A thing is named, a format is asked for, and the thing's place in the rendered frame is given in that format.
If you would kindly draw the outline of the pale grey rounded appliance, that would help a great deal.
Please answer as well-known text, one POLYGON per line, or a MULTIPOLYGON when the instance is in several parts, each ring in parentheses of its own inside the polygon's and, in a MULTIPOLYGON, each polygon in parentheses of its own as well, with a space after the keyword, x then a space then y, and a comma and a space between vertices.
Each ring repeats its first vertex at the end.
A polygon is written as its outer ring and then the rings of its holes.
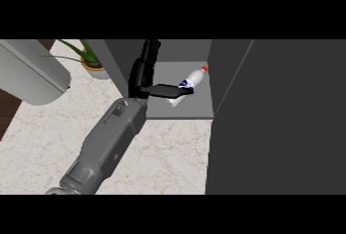
POLYGON ((70 73, 35 39, 0 39, 0 89, 30 105, 66 92, 70 73))

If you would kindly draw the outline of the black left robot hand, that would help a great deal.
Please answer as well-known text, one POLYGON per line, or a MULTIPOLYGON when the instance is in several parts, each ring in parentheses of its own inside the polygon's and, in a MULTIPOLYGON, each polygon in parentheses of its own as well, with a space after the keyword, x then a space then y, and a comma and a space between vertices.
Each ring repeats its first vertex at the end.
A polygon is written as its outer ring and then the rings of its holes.
POLYGON ((166 99, 177 99, 183 95, 192 95, 190 88, 178 88, 172 85, 152 84, 153 67, 158 57, 160 42, 158 39, 147 39, 143 44, 140 57, 134 60, 128 79, 128 97, 146 99, 149 96, 166 99))

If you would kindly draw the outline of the white water bottle red cap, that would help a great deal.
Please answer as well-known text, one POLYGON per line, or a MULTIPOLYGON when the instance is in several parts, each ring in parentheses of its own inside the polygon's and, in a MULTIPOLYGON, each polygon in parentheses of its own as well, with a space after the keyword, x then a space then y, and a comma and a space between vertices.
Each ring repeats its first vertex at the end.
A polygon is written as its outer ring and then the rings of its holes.
MULTIPOLYGON (((189 76, 183 79, 183 81, 178 84, 178 87, 186 88, 189 90, 193 90, 203 79, 203 75, 205 75, 206 71, 208 71, 208 68, 205 66, 202 66, 199 69, 196 69, 189 74, 189 76)), ((180 96, 177 99, 166 99, 165 101, 169 104, 169 107, 174 108, 178 106, 183 99, 184 99, 184 96, 180 96)))

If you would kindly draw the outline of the grey open cabinet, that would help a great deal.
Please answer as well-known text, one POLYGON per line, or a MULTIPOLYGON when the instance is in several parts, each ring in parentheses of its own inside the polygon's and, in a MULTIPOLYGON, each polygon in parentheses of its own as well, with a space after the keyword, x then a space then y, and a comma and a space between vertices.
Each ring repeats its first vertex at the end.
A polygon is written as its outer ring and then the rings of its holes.
MULTIPOLYGON (((88 39, 87 44, 98 58, 122 97, 128 96, 128 78, 134 60, 140 57, 143 39, 88 39)), ((153 84, 178 85, 190 72, 208 66, 211 40, 160 39, 153 67, 153 84)), ((149 120, 211 120, 212 98, 209 74, 203 75, 195 93, 171 108, 162 98, 149 97, 149 120)))

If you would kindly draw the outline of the green potted plant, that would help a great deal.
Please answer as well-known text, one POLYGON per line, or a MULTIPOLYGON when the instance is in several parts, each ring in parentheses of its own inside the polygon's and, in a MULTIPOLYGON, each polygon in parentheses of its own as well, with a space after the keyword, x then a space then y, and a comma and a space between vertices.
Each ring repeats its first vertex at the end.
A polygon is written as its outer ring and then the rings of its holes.
POLYGON ((100 60, 92 52, 90 45, 84 39, 79 40, 82 48, 75 47, 66 40, 58 39, 58 42, 75 52, 79 58, 67 58, 57 56, 58 59, 67 59, 81 64, 88 75, 97 80, 109 80, 109 75, 106 73, 104 67, 100 60))

